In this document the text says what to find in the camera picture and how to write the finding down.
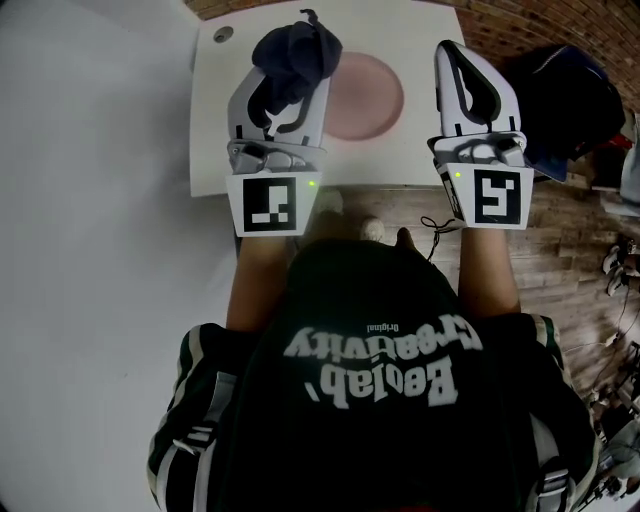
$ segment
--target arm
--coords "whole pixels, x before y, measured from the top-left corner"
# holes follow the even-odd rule
[[[473,319],[520,313],[504,230],[462,231],[458,294],[462,307]]]
[[[287,276],[285,237],[245,238],[233,280],[227,329],[260,332],[271,322]]]

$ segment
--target backpack strap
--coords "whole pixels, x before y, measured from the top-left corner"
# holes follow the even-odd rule
[[[531,427],[540,468],[527,501],[527,512],[565,512],[571,510],[575,483],[564,464],[553,433],[533,414]]]
[[[216,449],[218,423],[231,402],[237,377],[217,372],[209,408],[182,439],[174,439],[158,471],[155,496],[161,512],[206,512],[211,463]]]

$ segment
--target brick wall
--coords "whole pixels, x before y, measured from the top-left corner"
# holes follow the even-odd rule
[[[202,19],[283,0],[186,0]],[[467,46],[498,68],[552,44],[590,54],[640,112],[640,8],[634,0],[434,0],[456,8]]]

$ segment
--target screw hole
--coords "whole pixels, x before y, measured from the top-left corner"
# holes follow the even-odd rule
[[[216,43],[225,43],[233,36],[233,28],[232,27],[222,27],[216,30],[216,33],[213,35],[213,40]]]

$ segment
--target white shoe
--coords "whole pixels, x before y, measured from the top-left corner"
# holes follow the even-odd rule
[[[627,240],[627,254],[637,254],[638,246],[633,238]]]
[[[605,274],[611,272],[614,268],[618,268],[620,266],[620,262],[618,261],[618,253],[620,252],[620,246],[614,245],[609,249],[609,254],[607,254],[602,260],[602,271]]]
[[[344,199],[342,199],[342,194],[335,188],[321,189],[318,191],[318,195],[316,196],[313,211],[316,215],[322,212],[334,212],[342,215],[344,211]]]
[[[609,297],[613,297],[613,294],[616,293],[616,291],[618,291],[623,286],[626,286],[622,283],[623,274],[624,268],[622,266],[619,266],[613,274],[611,281],[609,281],[609,286],[607,286],[607,295],[609,295]]]
[[[360,228],[360,240],[382,242],[384,240],[384,223],[378,217],[369,217]]]

